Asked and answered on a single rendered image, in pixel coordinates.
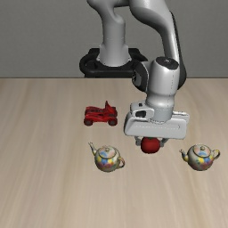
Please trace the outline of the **multicoloured teapot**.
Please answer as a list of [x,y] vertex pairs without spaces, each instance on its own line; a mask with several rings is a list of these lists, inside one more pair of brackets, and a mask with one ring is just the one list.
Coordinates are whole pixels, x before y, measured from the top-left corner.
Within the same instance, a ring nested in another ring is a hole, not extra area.
[[125,166],[125,160],[121,157],[117,148],[103,145],[96,149],[92,142],[89,143],[89,146],[94,155],[94,163],[101,171],[109,173]]
[[185,152],[180,150],[183,160],[196,171],[208,170],[215,159],[220,157],[220,150],[211,150],[205,144],[195,144]]

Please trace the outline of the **red tomato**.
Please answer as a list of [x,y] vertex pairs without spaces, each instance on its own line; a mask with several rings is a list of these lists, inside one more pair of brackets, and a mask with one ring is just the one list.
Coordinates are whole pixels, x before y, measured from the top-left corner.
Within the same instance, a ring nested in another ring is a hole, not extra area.
[[159,151],[160,142],[157,138],[143,137],[141,141],[141,150],[144,153],[152,154]]

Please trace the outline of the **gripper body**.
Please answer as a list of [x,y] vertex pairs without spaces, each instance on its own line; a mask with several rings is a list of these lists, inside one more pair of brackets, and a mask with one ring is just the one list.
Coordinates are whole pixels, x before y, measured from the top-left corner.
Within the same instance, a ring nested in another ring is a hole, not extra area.
[[156,120],[164,117],[161,113],[147,106],[145,101],[134,102],[126,115],[124,133],[130,136],[155,137],[165,139],[183,139],[186,136],[190,115],[182,111],[173,111],[171,119]]

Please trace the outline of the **red toy car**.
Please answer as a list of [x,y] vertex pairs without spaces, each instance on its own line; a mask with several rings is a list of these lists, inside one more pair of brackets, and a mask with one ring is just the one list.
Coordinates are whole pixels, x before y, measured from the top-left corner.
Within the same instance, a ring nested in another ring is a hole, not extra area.
[[108,102],[105,102],[103,108],[88,106],[85,108],[84,124],[91,126],[95,122],[108,123],[110,126],[115,126],[118,123],[118,112]]

